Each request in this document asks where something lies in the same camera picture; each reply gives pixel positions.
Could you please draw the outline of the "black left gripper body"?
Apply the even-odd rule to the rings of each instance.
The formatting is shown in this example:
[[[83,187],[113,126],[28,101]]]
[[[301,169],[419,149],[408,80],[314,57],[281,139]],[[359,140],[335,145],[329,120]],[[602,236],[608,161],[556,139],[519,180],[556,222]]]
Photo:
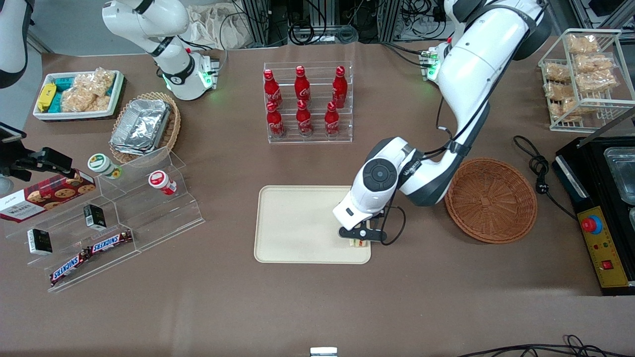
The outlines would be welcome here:
[[[381,229],[374,228],[370,222],[361,222],[352,229],[340,227],[338,229],[338,235],[341,238],[356,241],[356,244],[361,244],[361,242],[366,241],[383,242],[387,239],[387,234]]]

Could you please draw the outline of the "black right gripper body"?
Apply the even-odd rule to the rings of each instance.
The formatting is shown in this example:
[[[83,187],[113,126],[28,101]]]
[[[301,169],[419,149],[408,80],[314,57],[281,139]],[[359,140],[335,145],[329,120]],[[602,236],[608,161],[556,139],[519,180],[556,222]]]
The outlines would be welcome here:
[[[42,156],[40,151],[32,151],[24,147],[22,142],[1,143],[0,145],[0,174],[9,176],[9,168],[24,168],[30,172],[45,172],[45,167],[38,159]]]

